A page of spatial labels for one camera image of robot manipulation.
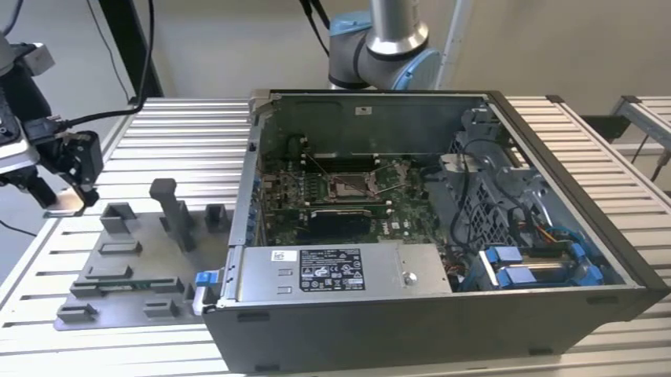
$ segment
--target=blue latch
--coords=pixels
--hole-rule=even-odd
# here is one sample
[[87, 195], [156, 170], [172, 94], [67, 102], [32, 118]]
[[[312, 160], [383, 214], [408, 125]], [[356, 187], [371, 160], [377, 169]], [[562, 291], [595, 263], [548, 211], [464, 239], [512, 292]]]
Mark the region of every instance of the blue latch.
[[217, 285], [217, 280], [217, 271], [203, 271], [196, 274], [196, 287], [212, 287]]
[[522, 263], [520, 249], [515, 246], [491, 246], [486, 251], [490, 263]]

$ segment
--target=aluminum extrusion table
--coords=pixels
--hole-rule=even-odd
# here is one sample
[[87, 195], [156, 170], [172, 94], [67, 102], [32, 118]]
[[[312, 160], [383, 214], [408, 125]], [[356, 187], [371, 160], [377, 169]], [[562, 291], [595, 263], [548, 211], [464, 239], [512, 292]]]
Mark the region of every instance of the aluminum extrusion table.
[[[671, 201], [584, 124], [544, 97], [508, 98], [616, 227], [671, 285]], [[104, 142], [100, 202], [80, 218], [49, 219], [0, 287], [0, 373], [225, 375], [203, 324], [57, 332], [56, 310], [85, 264], [107, 203], [157, 211], [155, 178], [179, 182], [189, 208], [236, 200], [247, 141], [245, 100], [149, 100]], [[309, 376], [671, 374], [671, 297], [636, 320], [602, 326], [562, 356], [470, 361]]]

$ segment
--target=cable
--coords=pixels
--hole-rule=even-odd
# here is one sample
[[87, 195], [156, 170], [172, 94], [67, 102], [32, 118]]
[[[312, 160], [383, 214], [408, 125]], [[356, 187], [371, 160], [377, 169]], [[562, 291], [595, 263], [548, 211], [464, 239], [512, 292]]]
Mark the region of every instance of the cable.
[[648, 141], [648, 135], [643, 138], [643, 141], [640, 142], [639, 149], [636, 149], [636, 153], [634, 154], [634, 158], [631, 159], [631, 163], [636, 162], [636, 158], [639, 158], [639, 153], [640, 149], [643, 149], [643, 146], [646, 145], [646, 141]]
[[536, 225], [536, 228], [539, 230], [539, 232], [543, 234], [543, 236], [546, 236], [546, 238], [552, 241], [554, 243], [556, 243], [556, 238], [551, 236], [551, 234], [548, 232], [546, 232], [546, 230], [539, 226]]
[[580, 234], [578, 234], [576, 232], [574, 232], [572, 230], [570, 230], [566, 226], [560, 226], [560, 225], [552, 226], [552, 227], [550, 227], [550, 228], [546, 229], [546, 232], [548, 232], [548, 233], [552, 233], [554, 231], [564, 232], [571, 237], [574, 237], [578, 240], [578, 243], [580, 244], [580, 246], [583, 247], [583, 249], [587, 250], [587, 242], [586, 242], [586, 239], [583, 238], [583, 236]]
[[325, 55], [329, 56], [328, 49], [325, 48], [324, 41], [321, 40], [321, 36], [319, 34], [319, 30], [316, 29], [315, 19], [312, 18], [311, 0], [299, 0], [299, 1], [301, 2], [303, 11], [305, 12], [305, 16], [307, 16], [307, 22], [309, 22], [309, 24], [311, 24], [312, 31], [315, 32], [316, 40], [319, 41], [319, 44], [321, 45], [321, 48], [324, 49]]
[[93, 22], [96, 23], [97, 34], [100, 36], [100, 39], [103, 40], [103, 43], [105, 44], [107, 52], [109, 53], [109, 60], [112, 63], [112, 69], [115, 70], [116, 80], [119, 81], [119, 85], [120, 85], [121, 89], [124, 90], [125, 103], [129, 103], [128, 90], [125, 89], [124, 82], [121, 81], [121, 77], [119, 75], [119, 69], [116, 68], [115, 54], [112, 53], [112, 48], [109, 47], [109, 43], [107, 43], [105, 36], [103, 35], [103, 30], [100, 29], [100, 24], [97, 22], [96, 13], [93, 12], [93, 6], [91, 5], [91, 0], [85, 0], [85, 4], [88, 5], [88, 10], [91, 12], [91, 17], [93, 18]]
[[319, 15], [319, 18], [321, 18], [321, 23], [324, 24], [324, 27], [327, 30], [331, 29], [331, 21], [328, 20], [328, 15], [325, 14], [324, 7], [321, 6], [321, 1], [320, 0], [311, 0], [312, 6], [315, 7], [316, 14]]
[[659, 173], [662, 172], [662, 168], [663, 168], [662, 165], [658, 165], [658, 167], [654, 168], [652, 177], [650, 178], [652, 182], [655, 179], [658, 179]]
[[144, 67], [143, 67], [143, 75], [140, 77], [140, 88], [137, 89], [137, 97], [140, 102], [135, 108], [131, 110], [117, 110], [115, 112], [101, 112], [97, 114], [91, 114], [87, 116], [81, 116], [80, 118], [67, 120], [63, 122], [63, 126], [65, 129], [72, 128], [73, 126], [79, 126], [83, 123], [92, 122], [104, 118], [113, 118], [116, 116], [123, 115], [133, 115], [141, 112], [144, 108], [144, 103], [147, 101], [147, 97], [144, 96], [144, 84], [147, 81], [147, 72], [149, 70], [149, 62], [151, 62], [151, 53], [155, 49], [155, 26], [156, 26], [156, 14], [155, 14], [155, 0], [148, 0], [149, 3], [149, 45], [147, 47], [147, 54], [144, 56]]
[[9, 23], [8, 25], [4, 27], [3, 29], [3, 34], [7, 36], [9, 35], [9, 33], [12, 32], [13, 30], [13, 27], [16, 26], [17, 24], [17, 20], [19, 20], [19, 13], [21, 12], [21, 7], [23, 7], [23, 0], [17, 0], [17, 3], [16, 5], [13, 6], [13, 11], [12, 11], [12, 15], [9, 16]]
[[[488, 142], [488, 143], [494, 143], [498, 145], [498, 143], [492, 140], [488, 140], [488, 139], [472, 139], [463, 147], [462, 147], [462, 151], [460, 153], [458, 153], [458, 159], [459, 159], [459, 156], [462, 156], [463, 158], [463, 155], [466, 154], [466, 148], [468, 148], [468, 146], [475, 143], [476, 141], [484, 141], [484, 142]], [[452, 217], [452, 221], [450, 222], [450, 236], [452, 237], [452, 240], [454, 242], [456, 243], [458, 246], [460, 246], [462, 249], [464, 249], [467, 252], [472, 252], [471, 250], [471, 246], [468, 244], [468, 239], [467, 239], [467, 242], [463, 242], [459, 238], [458, 238], [458, 235], [456, 235], [456, 227], [458, 227], [458, 221], [459, 221], [459, 218], [462, 217], [462, 213], [463, 213], [463, 208], [466, 207], [466, 199], [468, 197], [468, 186], [470, 186], [470, 180], [471, 180], [471, 177], [470, 177], [470, 170], [468, 170], [468, 163], [466, 161], [466, 159], [463, 158], [463, 186], [462, 186], [462, 196], [459, 197], [459, 203], [458, 203], [458, 212], [456, 214], [454, 214], [454, 217]]]
[[7, 222], [4, 222], [3, 220], [0, 220], [0, 225], [4, 226], [7, 229], [13, 230], [15, 232], [25, 234], [27, 236], [37, 237], [37, 234], [31, 233], [27, 230], [15, 228], [13, 226], [8, 225]]

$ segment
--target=wire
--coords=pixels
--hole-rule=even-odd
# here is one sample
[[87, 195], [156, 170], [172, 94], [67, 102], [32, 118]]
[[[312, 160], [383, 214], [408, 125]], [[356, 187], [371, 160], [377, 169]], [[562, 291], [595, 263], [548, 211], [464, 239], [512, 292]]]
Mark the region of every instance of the wire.
[[23, 7], [23, 0], [17, 0], [17, 3], [16, 5], [13, 6], [13, 11], [12, 11], [12, 15], [9, 16], [9, 23], [8, 25], [4, 27], [3, 29], [3, 34], [7, 36], [9, 35], [9, 33], [12, 32], [13, 30], [13, 27], [16, 26], [17, 24], [17, 20], [19, 20], [19, 13], [21, 12], [21, 7]]
[[144, 67], [143, 67], [143, 75], [140, 77], [140, 88], [137, 89], [137, 97], [140, 102], [135, 108], [131, 110], [117, 110], [115, 112], [101, 112], [97, 114], [91, 114], [87, 116], [81, 116], [80, 118], [67, 120], [63, 122], [63, 126], [65, 128], [72, 128], [73, 126], [79, 126], [83, 123], [92, 122], [104, 118], [113, 118], [116, 116], [123, 115], [133, 115], [141, 112], [144, 108], [144, 103], [147, 101], [147, 97], [144, 96], [144, 84], [147, 81], [147, 72], [149, 71], [149, 62], [151, 62], [151, 54], [155, 49], [155, 29], [156, 29], [156, 12], [155, 12], [155, 0], [147, 0], [149, 3], [149, 45], [147, 47], [147, 54], [144, 55]]
[[658, 179], [659, 173], [662, 172], [663, 165], [658, 165], [658, 167], [654, 168], [654, 173], [652, 177], [650, 180], [654, 182], [655, 179]]
[[[458, 224], [458, 220], [459, 220], [459, 217], [462, 216], [462, 213], [463, 213], [463, 208], [466, 207], [466, 199], [468, 197], [468, 186], [470, 186], [470, 171], [468, 171], [468, 163], [467, 163], [467, 160], [464, 158], [464, 156], [471, 156], [475, 160], [478, 160], [479, 158], [470, 152], [466, 151], [467, 147], [475, 143], [475, 142], [487, 142], [487, 143], [492, 143], [498, 146], [502, 146], [498, 142], [495, 142], [494, 140], [490, 140], [490, 139], [483, 139], [483, 138], [478, 138], [478, 139], [472, 139], [463, 147], [462, 147], [462, 151], [458, 153], [458, 157], [462, 156], [462, 160], [463, 160], [463, 172], [464, 172], [464, 175], [463, 175], [463, 188], [462, 188], [462, 196], [459, 198], [459, 203], [458, 203], [458, 212], [456, 214], [454, 215], [452, 217], [452, 222], [450, 223], [450, 236], [452, 237], [452, 240], [454, 242], [456, 243], [458, 246], [460, 246], [466, 251], [470, 251], [472, 252], [472, 248], [471, 248], [471, 245], [468, 244], [468, 239], [467, 239], [467, 242], [463, 242], [458, 237], [456, 237], [456, 224]], [[510, 192], [507, 192], [502, 185], [499, 184], [496, 178], [492, 179], [492, 183], [494, 183], [494, 187], [496, 188], [496, 190], [503, 194], [503, 196], [506, 196], [506, 198], [511, 201], [512, 205], [515, 207], [512, 207], [510, 209], [511, 212], [508, 212], [508, 217], [512, 216], [512, 210], [515, 209], [520, 209], [523, 214], [524, 214], [524, 219], [527, 221], [527, 231], [536, 235], [535, 232], [532, 232], [532, 215], [531, 215], [531, 211], [528, 210], [528, 208], [526, 208], [522, 203], [519, 202], [519, 200], [516, 200], [516, 198], [511, 195]]]
[[636, 159], [639, 158], [639, 153], [640, 149], [643, 149], [643, 146], [646, 145], [646, 141], [648, 141], [648, 135], [643, 138], [643, 141], [640, 142], [639, 149], [636, 149], [636, 153], [634, 154], [634, 158], [631, 159], [631, 163], [636, 162]]
[[27, 236], [37, 237], [37, 234], [28, 232], [27, 230], [23, 230], [20, 228], [15, 228], [13, 226], [8, 225], [7, 222], [4, 222], [3, 220], [0, 220], [0, 225], [4, 226], [7, 229], [13, 230], [15, 232], [25, 234]]
[[324, 6], [321, 6], [320, 0], [311, 0], [312, 6], [315, 7], [316, 14], [321, 18], [321, 23], [327, 30], [331, 29], [331, 21], [328, 20], [328, 15], [325, 14]]
[[551, 236], [551, 234], [548, 232], [546, 232], [546, 230], [539, 226], [536, 225], [536, 228], [539, 230], [539, 232], [542, 233], [543, 236], [546, 236], [546, 238], [552, 241], [552, 242], [559, 242], [556, 241], [556, 238]]
[[112, 53], [112, 48], [109, 47], [109, 43], [107, 43], [105, 36], [103, 35], [103, 30], [100, 29], [100, 24], [97, 22], [96, 12], [93, 12], [93, 6], [91, 5], [91, 0], [85, 0], [85, 4], [88, 5], [88, 10], [91, 12], [91, 17], [93, 18], [93, 22], [96, 23], [97, 34], [100, 36], [100, 39], [103, 40], [103, 43], [105, 44], [107, 52], [109, 53], [109, 60], [112, 63], [112, 69], [115, 70], [116, 80], [119, 81], [119, 85], [120, 85], [121, 89], [124, 90], [125, 103], [129, 103], [128, 90], [125, 89], [124, 82], [121, 81], [121, 77], [119, 75], [119, 69], [116, 68], [115, 54]]
[[328, 49], [325, 48], [325, 44], [324, 44], [324, 41], [321, 40], [321, 36], [319, 34], [319, 30], [316, 29], [316, 24], [315, 24], [315, 19], [312, 18], [312, 5], [311, 5], [311, 0], [299, 0], [301, 2], [301, 5], [303, 5], [303, 12], [305, 12], [305, 16], [307, 16], [307, 22], [309, 22], [311, 24], [311, 28], [312, 28], [312, 31], [315, 32], [315, 36], [316, 36], [316, 40], [319, 41], [319, 44], [321, 45], [321, 48], [324, 49], [324, 53], [327, 56], [329, 56], [328, 54]]
[[574, 237], [578, 240], [578, 243], [586, 249], [586, 246], [587, 246], [586, 239], [583, 238], [583, 236], [580, 234], [578, 234], [576, 232], [574, 232], [572, 230], [570, 230], [566, 226], [560, 226], [560, 225], [552, 226], [552, 227], [550, 227], [550, 228], [546, 229], [546, 232], [548, 232], [548, 233], [551, 233], [551, 232], [564, 232], [566, 234], [568, 234], [571, 237]]

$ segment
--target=black cable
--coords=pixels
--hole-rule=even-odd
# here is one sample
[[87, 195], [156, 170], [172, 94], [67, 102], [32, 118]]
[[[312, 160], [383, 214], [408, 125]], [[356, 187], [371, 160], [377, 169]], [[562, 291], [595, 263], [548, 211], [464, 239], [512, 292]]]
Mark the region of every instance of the black cable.
[[299, 0], [299, 1], [301, 3], [301, 6], [303, 6], [303, 12], [305, 12], [307, 22], [309, 22], [311, 27], [312, 27], [312, 31], [315, 32], [316, 40], [319, 41], [319, 44], [321, 45], [321, 48], [324, 49], [325, 55], [329, 56], [328, 49], [325, 48], [324, 41], [321, 40], [321, 36], [319, 34], [319, 30], [316, 29], [315, 19], [312, 18], [311, 0]]
[[648, 141], [648, 135], [643, 138], [643, 141], [640, 142], [639, 149], [636, 149], [636, 153], [634, 154], [634, 158], [631, 159], [631, 163], [636, 162], [636, 158], [639, 157], [640, 149], [643, 149], [643, 146], [646, 145], [646, 141]]
[[88, 10], [91, 12], [91, 17], [93, 18], [93, 22], [96, 23], [97, 34], [100, 36], [100, 39], [103, 40], [103, 43], [105, 44], [107, 52], [109, 53], [109, 60], [112, 63], [112, 69], [115, 70], [116, 80], [119, 81], [119, 85], [120, 85], [121, 89], [124, 90], [125, 103], [129, 103], [128, 90], [125, 89], [125, 85], [124, 85], [124, 82], [121, 81], [121, 77], [119, 74], [119, 69], [116, 68], [115, 54], [112, 53], [112, 48], [109, 47], [109, 43], [107, 43], [105, 36], [103, 35], [103, 30], [100, 29], [100, 24], [97, 22], [96, 13], [93, 12], [93, 6], [91, 5], [91, 0], [85, 0], [85, 4], [88, 5]]
[[13, 6], [12, 15], [9, 16], [8, 25], [3, 29], [3, 34], [5, 36], [9, 35], [9, 33], [12, 32], [13, 27], [17, 24], [19, 13], [21, 12], [21, 7], [23, 7], [23, 0], [17, 0], [16, 5]]
[[459, 197], [459, 203], [458, 203], [458, 212], [454, 214], [452, 221], [450, 222], [450, 236], [452, 237], [452, 241], [456, 243], [458, 246], [460, 246], [462, 249], [466, 250], [466, 252], [472, 252], [471, 247], [467, 242], [463, 242], [458, 238], [456, 234], [456, 228], [458, 228], [458, 221], [459, 218], [462, 217], [463, 213], [463, 208], [466, 207], [466, 199], [468, 197], [468, 186], [470, 186], [470, 171], [468, 171], [468, 163], [464, 160], [463, 161], [463, 185], [462, 185], [462, 196]]
[[315, 7], [316, 14], [321, 18], [321, 23], [327, 30], [331, 29], [331, 21], [328, 20], [328, 15], [325, 14], [324, 6], [321, 6], [320, 0], [311, 0], [312, 6]]
[[490, 140], [490, 139], [482, 139], [482, 138], [472, 139], [462, 147], [460, 153], [458, 153], [458, 159], [459, 159], [459, 156], [462, 156], [462, 159], [463, 159], [463, 186], [462, 186], [462, 196], [459, 197], [459, 203], [458, 203], [458, 212], [456, 212], [456, 214], [454, 214], [452, 221], [450, 222], [450, 236], [452, 237], [452, 240], [456, 243], [456, 245], [460, 246], [462, 249], [464, 249], [467, 252], [472, 252], [471, 245], [468, 244], [468, 239], [467, 239], [467, 242], [463, 242], [458, 238], [456, 227], [458, 227], [459, 218], [462, 217], [463, 208], [466, 207], [466, 200], [468, 197], [468, 186], [470, 186], [470, 180], [471, 180], [470, 171], [468, 171], [468, 163], [467, 163], [466, 159], [463, 158], [463, 155], [466, 154], [466, 149], [468, 148], [468, 146], [472, 143], [475, 143], [476, 141], [483, 141], [483, 142], [494, 143], [494, 144], [499, 145], [499, 143], [496, 143], [494, 140]]
[[662, 165], [658, 165], [658, 167], [654, 168], [654, 173], [652, 173], [652, 177], [650, 178], [650, 180], [654, 182], [655, 179], [658, 179], [658, 176], [659, 176], [659, 172], [662, 172], [662, 168], [663, 166]]
[[155, 0], [148, 0], [149, 3], [149, 45], [147, 47], [147, 54], [144, 56], [144, 67], [143, 67], [143, 75], [140, 77], [140, 88], [137, 89], [137, 97], [140, 102], [135, 108], [131, 110], [117, 110], [115, 112], [101, 112], [97, 114], [91, 114], [87, 116], [81, 116], [80, 118], [67, 120], [63, 123], [64, 128], [71, 128], [73, 126], [79, 126], [83, 123], [92, 122], [104, 118], [113, 118], [116, 116], [123, 115], [133, 115], [141, 112], [144, 108], [144, 103], [147, 101], [147, 97], [144, 96], [144, 84], [147, 81], [147, 72], [149, 70], [149, 62], [151, 62], [151, 53], [155, 49], [155, 27], [156, 27], [156, 14], [155, 14]]
[[7, 229], [13, 230], [15, 232], [25, 234], [27, 236], [37, 237], [37, 234], [28, 232], [27, 230], [15, 228], [13, 226], [8, 225], [7, 222], [4, 222], [3, 220], [0, 220], [0, 225], [4, 226]]

